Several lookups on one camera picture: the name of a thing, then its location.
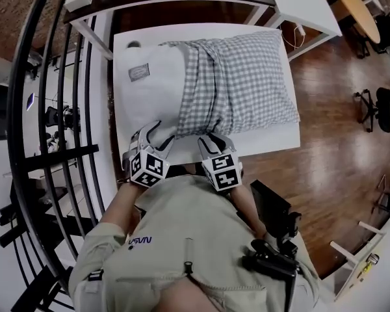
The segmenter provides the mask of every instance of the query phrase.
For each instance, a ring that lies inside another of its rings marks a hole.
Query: black metal railing
[[[98,220],[90,196],[88,183],[86,180],[83,157],[88,155],[90,160],[90,173],[92,175],[93,185],[96,189],[97,202],[101,213],[104,213],[105,208],[99,189],[96,164],[94,153],[98,151],[98,146],[92,143],[92,134],[90,126],[90,61],[91,61],[91,44],[88,45],[85,59],[85,75],[84,75],[84,122],[81,124],[83,133],[86,134],[86,145],[81,145],[80,138],[80,119],[78,106],[78,84],[79,84],[79,64],[81,61],[81,48],[83,37],[78,36],[77,48],[75,51],[74,75],[72,84],[72,118],[73,118],[73,138],[74,146],[67,149],[65,143],[65,126],[64,126],[64,67],[66,65],[66,57],[72,33],[72,26],[67,25],[65,33],[65,43],[60,56],[59,77],[57,87],[57,112],[58,112],[58,137],[59,149],[56,152],[48,153],[47,148],[47,133],[46,133],[46,85],[47,85],[47,70],[52,60],[52,47],[57,25],[62,12],[62,7],[65,0],[59,0],[58,6],[50,26],[47,41],[43,54],[42,66],[40,68],[40,86],[38,92],[38,134],[40,143],[40,155],[34,157],[25,156],[25,148],[23,142],[23,89],[25,84],[25,66],[31,50],[32,41],[36,31],[36,26],[40,20],[42,11],[48,0],[35,0],[25,20],[25,24],[19,36],[18,45],[16,47],[12,73],[10,76],[8,88],[8,103],[7,103],[7,140],[10,166],[12,170],[14,189],[17,194],[18,211],[15,216],[18,218],[18,224],[23,226],[23,232],[27,232],[28,238],[32,244],[34,254],[42,267],[42,270],[37,272],[33,266],[29,253],[27,251],[25,241],[22,240],[23,250],[28,260],[29,268],[33,275],[33,281],[29,283],[25,270],[23,269],[20,255],[16,248],[16,238],[23,239],[22,235],[15,235],[13,243],[15,253],[21,268],[23,280],[27,285],[27,290],[23,293],[20,299],[16,302],[12,311],[50,311],[49,305],[51,302],[56,302],[62,306],[72,309],[72,306],[67,305],[55,299],[59,292],[67,294],[68,278],[70,268],[65,266],[59,260],[55,252],[55,244],[49,241],[49,230],[44,230],[44,219],[36,205],[31,201],[34,199],[34,191],[29,184],[29,172],[36,169],[43,169],[45,175],[46,189],[49,194],[55,219],[60,232],[55,235],[60,235],[66,241],[68,248],[76,260],[78,256],[77,248],[75,247],[71,234],[72,230],[68,227],[66,219],[63,217],[59,205],[59,195],[57,194],[52,176],[52,166],[56,164],[62,165],[62,171],[66,182],[66,190],[70,198],[70,203],[77,225],[78,235],[84,237],[90,230],[90,226],[86,226],[85,219],[81,216],[78,207],[78,200],[75,197],[72,177],[70,173],[69,160],[75,160],[77,163],[79,177],[84,191],[85,203],[90,215],[88,221],[91,222],[91,228],[94,227]],[[92,28],[94,28],[96,17],[93,17]]]

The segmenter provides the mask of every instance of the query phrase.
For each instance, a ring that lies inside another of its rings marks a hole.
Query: wooden floor
[[[242,23],[248,13],[249,7],[229,3],[154,4],[124,10],[115,22],[117,31],[125,31],[173,23]],[[390,68],[386,55],[359,60],[344,38],[335,38],[294,59],[291,70],[301,147],[243,157],[244,183],[262,181],[302,213],[300,231],[324,277],[344,261],[330,241],[356,251],[370,237],[358,222],[379,227],[387,219],[371,212],[384,174],[390,186],[390,134],[376,123],[367,133],[356,122],[359,105],[353,93],[390,88]]]

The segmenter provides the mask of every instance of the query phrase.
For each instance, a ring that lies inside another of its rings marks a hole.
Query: person
[[[135,205],[146,213],[131,232]],[[244,186],[225,197],[197,175],[147,190],[126,183],[84,240],[70,296],[80,312],[284,312],[285,282],[239,263],[243,249],[266,235]],[[300,234],[292,241],[301,271],[291,311],[308,312],[319,299],[319,278]]]

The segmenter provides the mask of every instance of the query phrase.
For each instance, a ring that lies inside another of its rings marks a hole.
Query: yellow object
[[[362,0],[341,0],[364,31],[364,33],[374,42],[380,43],[380,33],[377,29],[377,24],[372,18],[368,8],[364,5]]]

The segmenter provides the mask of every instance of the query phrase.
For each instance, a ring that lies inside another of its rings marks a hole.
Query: gray checkered pillowcase
[[[299,122],[285,87],[280,40],[280,31],[261,31],[226,39],[168,42],[187,50],[177,137],[214,129],[228,135]]]

